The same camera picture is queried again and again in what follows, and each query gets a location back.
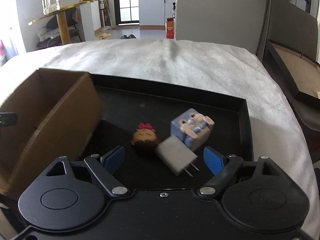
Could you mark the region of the clear plastic water jug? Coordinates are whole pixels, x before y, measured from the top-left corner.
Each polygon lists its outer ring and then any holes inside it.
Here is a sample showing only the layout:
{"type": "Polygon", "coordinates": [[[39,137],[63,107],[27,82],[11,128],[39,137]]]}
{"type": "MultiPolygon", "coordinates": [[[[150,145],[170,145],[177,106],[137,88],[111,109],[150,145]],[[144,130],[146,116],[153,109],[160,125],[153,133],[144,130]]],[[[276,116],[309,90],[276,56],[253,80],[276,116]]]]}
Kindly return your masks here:
{"type": "Polygon", "coordinates": [[[49,15],[55,11],[60,10],[59,0],[42,0],[43,14],[49,15]]]}

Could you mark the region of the orange carton box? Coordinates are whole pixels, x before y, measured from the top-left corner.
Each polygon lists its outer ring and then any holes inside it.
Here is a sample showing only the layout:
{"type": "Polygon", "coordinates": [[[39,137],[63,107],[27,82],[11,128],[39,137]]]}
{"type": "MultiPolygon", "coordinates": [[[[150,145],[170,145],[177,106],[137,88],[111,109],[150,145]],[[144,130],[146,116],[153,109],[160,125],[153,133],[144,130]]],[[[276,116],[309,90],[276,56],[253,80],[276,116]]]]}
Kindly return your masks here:
{"type": "Polygon", "coordinates": [[[167,18],[165,22],[166,38],[173,39],[175,37],[175,21],[173,18],[167,18]]]}

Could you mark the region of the dark bed frame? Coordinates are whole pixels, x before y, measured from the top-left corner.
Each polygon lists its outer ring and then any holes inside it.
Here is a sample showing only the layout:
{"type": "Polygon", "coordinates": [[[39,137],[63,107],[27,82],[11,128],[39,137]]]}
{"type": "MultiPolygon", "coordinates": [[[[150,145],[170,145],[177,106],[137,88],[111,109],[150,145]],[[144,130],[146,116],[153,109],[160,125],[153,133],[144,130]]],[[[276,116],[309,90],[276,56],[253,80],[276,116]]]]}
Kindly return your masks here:
{"type": "Polygon", "coordinates": [[[287,0],[268,0],[258,58],[303,127],[319,132],[317,21],[287,0]]]}

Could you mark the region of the black tray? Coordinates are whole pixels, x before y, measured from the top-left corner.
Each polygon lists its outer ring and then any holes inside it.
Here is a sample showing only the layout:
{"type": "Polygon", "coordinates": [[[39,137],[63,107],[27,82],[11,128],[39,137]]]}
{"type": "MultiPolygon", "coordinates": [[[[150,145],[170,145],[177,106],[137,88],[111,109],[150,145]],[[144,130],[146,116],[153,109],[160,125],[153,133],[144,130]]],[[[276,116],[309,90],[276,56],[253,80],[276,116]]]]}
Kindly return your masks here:
{"type": "Polygon", "coordinates": [[[168,83],[92,75],[103,106],[102,120],[82,156],[103,155],[116,146],[125,149],[125,160],[114,177],[129,189],[197,189],[212,172],[203,162],[203,148],[195,165],[175,175],[149,147],[131,144],[141,123],[150,124],[159,140],[170,135],[173,119],[188,109],[210,117],[215,125],[206,145],[224,155],[253,160],[251,125],[244,99],[168,83]]]}

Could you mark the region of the doll head red bow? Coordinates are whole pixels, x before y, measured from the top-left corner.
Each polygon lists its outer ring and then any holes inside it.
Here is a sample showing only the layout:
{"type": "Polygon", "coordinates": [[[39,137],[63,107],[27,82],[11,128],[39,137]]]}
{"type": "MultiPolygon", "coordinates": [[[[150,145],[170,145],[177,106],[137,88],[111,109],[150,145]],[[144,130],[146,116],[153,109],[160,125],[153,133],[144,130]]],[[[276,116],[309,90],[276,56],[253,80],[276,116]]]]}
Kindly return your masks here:
{"type": "Polygon", "coordinates": [[[132,135],[132,145],[144,145],[155,147],[160,140],[157,138],[153,126],[149,123],[140,123],[132,135]]]}

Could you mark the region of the brown cardboard box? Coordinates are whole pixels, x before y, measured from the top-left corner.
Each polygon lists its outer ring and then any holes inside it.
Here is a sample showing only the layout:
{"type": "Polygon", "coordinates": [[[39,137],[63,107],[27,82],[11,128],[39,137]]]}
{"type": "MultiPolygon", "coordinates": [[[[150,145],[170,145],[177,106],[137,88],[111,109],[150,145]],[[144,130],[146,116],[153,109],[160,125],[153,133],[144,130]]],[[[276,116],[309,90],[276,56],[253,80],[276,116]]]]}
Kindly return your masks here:
{"type": "Polygon", "coordinates": [[[41,68],[1,105],[17,115],[1,128],[1,194],[18,199],[57,157],[75,160],[101,120],[101,103],[87,72],[41,68]]]}

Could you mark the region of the black shoes pair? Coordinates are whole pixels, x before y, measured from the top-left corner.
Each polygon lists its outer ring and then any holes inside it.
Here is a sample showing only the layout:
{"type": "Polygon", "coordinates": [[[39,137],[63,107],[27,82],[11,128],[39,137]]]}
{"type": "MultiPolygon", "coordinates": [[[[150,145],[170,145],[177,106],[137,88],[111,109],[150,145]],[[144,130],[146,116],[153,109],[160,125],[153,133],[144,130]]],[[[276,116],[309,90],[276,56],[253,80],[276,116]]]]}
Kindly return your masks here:
{"type": "Polygon", "coordinates": [[[130,34],[130,35],[123,35],[121,39],[136,39],[135,35],[130,34]]]}

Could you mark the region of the blue rabbit cube box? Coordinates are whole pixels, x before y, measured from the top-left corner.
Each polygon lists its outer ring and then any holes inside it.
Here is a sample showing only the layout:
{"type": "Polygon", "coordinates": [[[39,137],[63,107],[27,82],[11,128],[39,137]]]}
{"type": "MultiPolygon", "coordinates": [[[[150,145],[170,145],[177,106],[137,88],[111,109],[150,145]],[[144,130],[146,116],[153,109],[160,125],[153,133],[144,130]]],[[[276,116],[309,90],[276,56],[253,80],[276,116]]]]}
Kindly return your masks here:
{"type": "Polygon", "coordinates": [[[195,151],[208,140],[214,125],[210,117],[190,108],[171,121],[170,135],[195,151]]]}

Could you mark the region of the white kitchen cabinet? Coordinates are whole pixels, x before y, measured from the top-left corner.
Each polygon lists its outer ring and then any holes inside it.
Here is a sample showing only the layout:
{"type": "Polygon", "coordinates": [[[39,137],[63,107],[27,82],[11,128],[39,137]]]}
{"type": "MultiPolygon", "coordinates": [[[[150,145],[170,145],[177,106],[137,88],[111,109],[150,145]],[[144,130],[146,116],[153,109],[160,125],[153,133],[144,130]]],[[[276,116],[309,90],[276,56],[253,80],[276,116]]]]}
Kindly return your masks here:
{"type": "Polygon", "coordinates": [[[139,27],[142,30],[164,30],[167,18],[172,17],[176,0],[139,0],[139,27]]]}

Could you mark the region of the gold round side table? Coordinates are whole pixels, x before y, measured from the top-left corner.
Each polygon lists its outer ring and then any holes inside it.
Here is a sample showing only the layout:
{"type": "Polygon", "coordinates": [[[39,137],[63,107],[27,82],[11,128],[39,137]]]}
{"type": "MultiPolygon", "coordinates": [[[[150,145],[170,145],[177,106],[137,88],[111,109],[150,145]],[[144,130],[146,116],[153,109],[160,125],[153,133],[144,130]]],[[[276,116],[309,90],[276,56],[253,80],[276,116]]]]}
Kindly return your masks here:
{"type": "Polygon", "coordinates": [[[32,24],[34,24],[44,18],[47,18],[50,16],[56,16],[57,25],[58,25],[59,32],[60,32],[61,42],[63,45],[69,44],[71,42],[71,38],[69,35],[68,26],[67,26],[66,11],[68,9],[76,8],[76,7],[79,7],[83,4],[89,4],[89,3],[93,3],[93,0],[83,1],[83,2],[72,4],[72,5],[68,5],[66,7],[61,7],[60,10],[56,10],[54,12],[49,13],[48,15],[43,15],[38,19],[35,19],[35,20],[28,22],[28,25],[31,26],[32,24]]]}

